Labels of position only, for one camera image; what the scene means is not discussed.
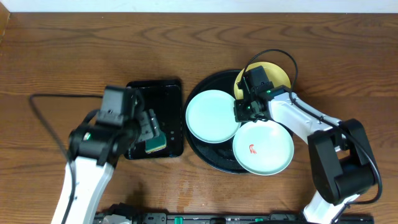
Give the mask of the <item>green and yellow sponge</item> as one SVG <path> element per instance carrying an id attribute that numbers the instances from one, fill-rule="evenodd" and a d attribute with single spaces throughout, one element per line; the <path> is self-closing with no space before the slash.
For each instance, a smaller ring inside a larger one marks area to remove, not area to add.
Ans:
<path id="1" fill-rule="evenodd" d="M 160 134 L 146 141 L 145 152 L 147 154 L 159 151 L 167 147 L 166 135 L 161 131 Z"/>

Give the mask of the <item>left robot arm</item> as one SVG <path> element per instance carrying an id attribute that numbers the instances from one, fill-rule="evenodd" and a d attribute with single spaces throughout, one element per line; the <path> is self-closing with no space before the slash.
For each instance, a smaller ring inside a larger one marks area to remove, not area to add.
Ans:
<path id="1" fill-rule="evenodd" d="M 92 223 L 119 157 L 160 136 L 154 110 L 94 110 L 69 137 L 62 193 L 52 223 Z"/>

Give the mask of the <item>light blue plate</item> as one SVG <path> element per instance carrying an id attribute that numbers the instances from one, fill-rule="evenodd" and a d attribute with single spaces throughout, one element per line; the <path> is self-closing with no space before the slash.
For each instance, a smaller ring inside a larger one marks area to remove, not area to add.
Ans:
<path id="1" fill-rule="evenodd" d="M 235 120 L 234 101 L 230 94 L 221 90 L 197 94 L 185 112 L 188 130 L 197 139 L 210 144 L 231 139 L 241 126 Z"/>
<path id="2" fill-rule="evenodd" d="M 237 162 L 256 175 L 274 175 L 289 166 L 294 156 L 290 133 L 274 121 L 248 122 L 233 139 Z"/>

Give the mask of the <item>yellow plate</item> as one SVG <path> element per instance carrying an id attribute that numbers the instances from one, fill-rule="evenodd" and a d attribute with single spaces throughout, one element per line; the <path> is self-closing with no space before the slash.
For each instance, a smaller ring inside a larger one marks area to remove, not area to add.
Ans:
<path id="1" fill-rule="evenodd" d="M 274 63 L 270 63 L 270 62 L 255 62 L 255 63 L 250 64 L 246 71 L 249 71 L 256 67 L 263 68 L 268 79 L 273 83 L 273 85 L 275 87 L 282 86 L 282 85 L 284 85 L 288 88 L 291 87 L 291 82 L 290 82 L 288 75 L 278 65 L 276 65 Z M 234 97 L 236 100 L 243 99 L 243 91 L 238 88 L 238 82 L 241 81 L 242 75 L 243 75 L 243 70 L 241 70 L 239 72 L 239 74 L 236 77 L 235 82 L 234 82 L 233 90 L 234 90 Z"/>

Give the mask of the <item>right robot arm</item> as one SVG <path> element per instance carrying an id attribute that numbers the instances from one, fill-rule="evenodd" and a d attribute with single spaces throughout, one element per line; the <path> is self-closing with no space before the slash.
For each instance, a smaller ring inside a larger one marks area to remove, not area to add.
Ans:
<path id="1" fill-rule="evenodd" d="M 237 121 L 244 125 L 237 132 L 233 152 L 249 172 L 259 175 L 278 173 L 285 168 L 278 159 L 275 169 L 271 153 L 289 152 L 292 134 L 308 146 L 312 179 L 316 188 L 303 217 L 309 223 L 336 223 L 358 197 L 377 186 L 369 205 L 382 195 L 383 184 L 363 125 L 356 119 L 342 121 L 303 102 L 290 88 L 278 86 L 246 87 L 234 102 Z"/>

